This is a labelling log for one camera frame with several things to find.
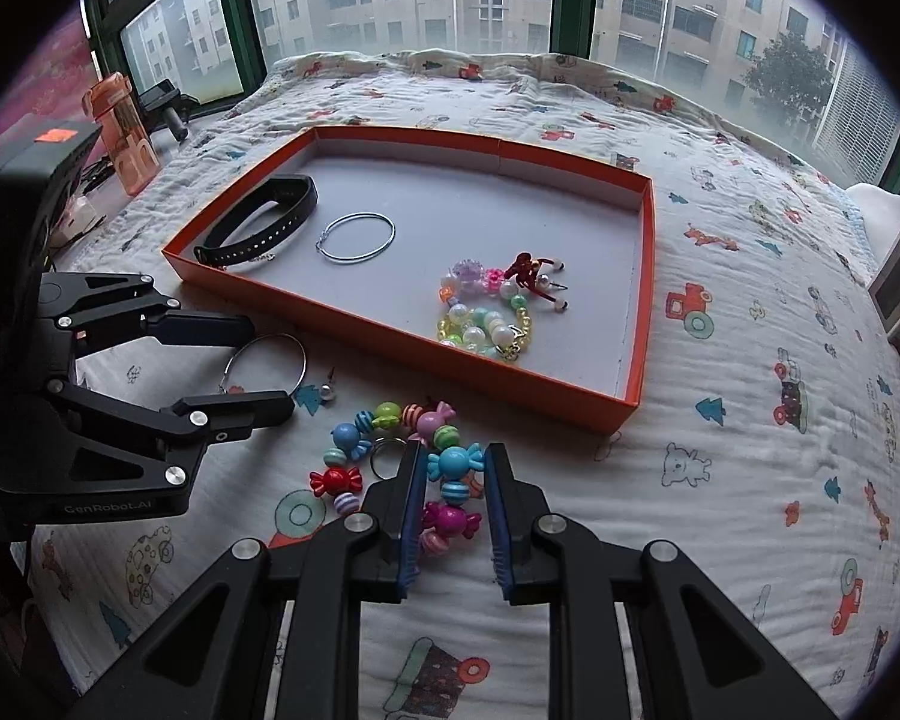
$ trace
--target white blanket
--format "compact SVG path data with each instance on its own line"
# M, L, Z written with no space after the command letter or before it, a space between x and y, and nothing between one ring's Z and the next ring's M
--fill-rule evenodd
M458 77L471 63L481 81ZM322 469L334 424L430 395L456 407L468 442L504 442L554 511L606 541L676 542L846 713L900 638L900 357L862 286L874 262L844 193L693 103L572 57L310 55L277 63L184 146L77 269L146 272L188 308L239 311L181 285L160 248L224 183L314 122L481 132L652 177L658 269L643 404L612 440L304 336L307 383L333 368L336 402L212 448L184 517L38 529L32 584L76 684L87 689L237 538L274 536L274 510ZM563 256L587 266L586 252ZM692 285L711 297L709 338L667 317L668 293ZM228 355L143 340L83 361L79 377L159 408L215 391ZM295 359L265 357L247 362L244 384L290 386ZM128 582L144 571L146 586ZM502 601L483 529L424 560L403 605L365 606L361 717L542 718L547 640L547 610ZM453 675L467 658L488 671L464 686ZM444 671L446 696L424 707L426 675Z

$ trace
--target screw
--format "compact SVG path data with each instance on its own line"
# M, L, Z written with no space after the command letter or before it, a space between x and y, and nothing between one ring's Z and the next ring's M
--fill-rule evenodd
M182 485L187 481L187 474L180 466L170 466L163 472L165 479L172 485Z
M544 514L536 521L536 526L544 533L555 536L567 529L567 521L559 514Z
M373 517L365 512L356 512L343 520L343 527L351 533L363 533L373 527Z
M260 542L256 538L241 538L230 548L230 553L237 560L250 560L260 554Z
M650 545L650 557L660 562L672 562L677 560L679 549L669 541L655 541Z

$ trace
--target orange box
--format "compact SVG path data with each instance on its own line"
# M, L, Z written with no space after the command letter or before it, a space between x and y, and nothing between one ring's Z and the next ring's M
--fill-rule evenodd
M216 220L234 203L271 175L311 172L310 167L303 167L308 163L317 183L317 208L323 218L311 218L288 241L276 247L274 256L268 258L271 262L256 265L247 263L233 266L228 271L204 266L194 260L193 245L202 240ZM322 170L322 177L317 176L317 169ZM379 175L368 173L361 177L361 170L389 170L385 176L389 184ZM352 191L336 186L338 181L343 181L348 175L351 176ZM334 266L323 261L313 250L313 243L319 237L319 229L328 220L349 213L354 208L392 213L391 206L396 203L396 194L410 191L413 181L423 181L421 186L432 189L417 191L413 194L413 200L409 201L410 205L403 207L402 217L394 215L396 242L403 241L406 247L423 246L413 257L410 257L409 248L401 254L394 242L379 258L370 260L367 264ZM460 182L458 191L455 190L456 181ZM376 205L366 203L367 196L374 193ZM494 211L497 215L503 213L504 218L514 220L514 227L521 230L514 234L533 238L533 246L528 245L527 250L536 256L556 255L564 260L570 259L571 265L567 266L563 274L559 274L560 280L573 281L576 278L578 286L581 282L586 282L581 287L583 298L576 297L579 293L564 293L574 295L566 314L554 314L551 311L542 313L541 308L549 309L549 304L538 298L532 303L530 312L535 318L535 330L528 353L533 353L535 344L543 344L535 363L544 368L544 372L529 370L530 363L524 365L523 356L514 365L490 360L462 349L442 346L436 341L436 324L441 310L437 289L439 276L442 274L435 271L426 280L421 273L426 271L425 265L429 263L424 264L422 260L431 251L442 251L441 247L451 244L453 251L458 252L457 259L470 256L464 250L466 245L471 244L469 236L444 235L444 228L450 229L453 226L449 220L455 209L472 208L474 202L480 203L478 208L490 209L497 197L501 203L508 201L527 204L530 213L525 217L521 217L519 205L512 209ZM566 204L562 205L560 201L564 197ZM468 200L470 206L466 206L464 200ZM363 204L354 208L344 207L348 202ZM560 229L562 218L575 220L573 223L578 227ZM615 218L626 222L619 230L614 228ZM601 220L610 221L602 227ZM413 228L414 224L420 223L432 225L429 241L419 240L427 237L419 229ZM499 226L487 231L485 228L487 225L492 227L492 223L484 223L479 213L476 218L472 215L463 220L456 218L455 223L458 226L470 224L470 228L464 229L473 230L473 245L480 245L478 239L481 236L493 240L492 236L499 233L504 238L504 234L508 232ZM539 231L536 229L538 227L546 229ZM602 245L604 239L600 235L607 236L606 246ZM573 243L577 240L575 236L582 241L579 247ZM584 244L584 239L589 242L589 247ZM327 247L331 247L334 240L331 237ZM549 240L561 240L562 245L572 251L535 251L535 248L542 245L541 242ZM620 245L614 248L614 242L619 242ZM313 127L301 132L285 146L237 177L176 234L163 253L184 281L197 284L248 309L275 314L302 329L332 336L351 346L400 362L401 365L467 384L472 389L500 400L537 410L581 427L612 433L620 428L640 404L650 335L650 305L653 301L654 245L653 186L645 176L552 148L511 143L482 135L405 127L334 125ZM375 244L369 244L363 250L374 246ZM509 247L512 245L506 246L497 245L492 254L494 257L500 256L497 250L504 248L503 259L506 261L490 263L490 266L505 268L522 248L516 247L510 252ZM346 253L356 254L360 251L348 250ZM588 262L588 258L594 254L596 259ZM433 256L439 258L443 254L435 253ZM631 261L621 261L621 256L629 256ZM377 263L377 260L383 261L385 257L389 257L389 263ZM314 275L299 282L299 288L293 290L266 283L266 279L273 279L274 274L278 273L274 268L281 258L284 259L284 271L290 269L287 271L289 275L285 274L277 279L282 279L284 284L288 279L303 278L299 275L302 266L305 269L312 268ZM482 258L482 261L486 263L488 258ZM576 269L571 268L573 264L577 265ZM345 270L336 272L342 272L344 276L337 278L334 276L334 269L341 267ZM391 270L375 271L376 268ZM374 314L377 302L385 302L386 295L377 286L381 274L400 271L410 271L410 275L406 276L408 280L404 283L404 289L413 288L418 292L424 290L421 294L430 302L429 308L424 306L422 309L423 312L429 310L433 313L430 337L423 335L425 328L410 332L394 326L397 322L386 322L379 316L367 316ZM340 282L337 288L321 286L335 280ZM339 298L341 286L345 287L355 281L359 281L361 285L374 285L377 292L362 287L357 289L351 301L354 306L346 308L330 305L314 297L320 290L329 290L329 295ZM612 305L607 307L597 293L602 285L611 283L615 298L610 301ZM573 333L570 331L574 327L573 322L564 319L573 316L571 312L575 311L574 307L578 311L578 327L580 322L585 322L586 330L582 332L586 332L588 343L597 344L595 348L598 352L582 362L576 360L581 354L567 353L567 349L577 352L585 346L581 338L572 337ZM416 309L413 312L413 320L423 322L417 316L421 312ZM407 325L409 320L400 323ZM607 332L605 337L600 335L602 331ZM564 368L569 371L567 378L576 377L578 381L559 378ZM605 377L607 386L602 383L600 386L593 386L593 381L587 378L591 376L591 370L604 371L600 375ZM581 384L584 381L588 381L586 386Z

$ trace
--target black smart band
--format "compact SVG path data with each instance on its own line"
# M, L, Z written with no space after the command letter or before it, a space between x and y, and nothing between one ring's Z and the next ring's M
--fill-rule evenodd
M286 213L266 229L235 244L221 245L234 230L266 203L275 202ZM317 187L309 175L271 178L244 197L213 226L203 245L194 247L194 258L201 265L223 268L245 263L285 241L300 228L317 207Z

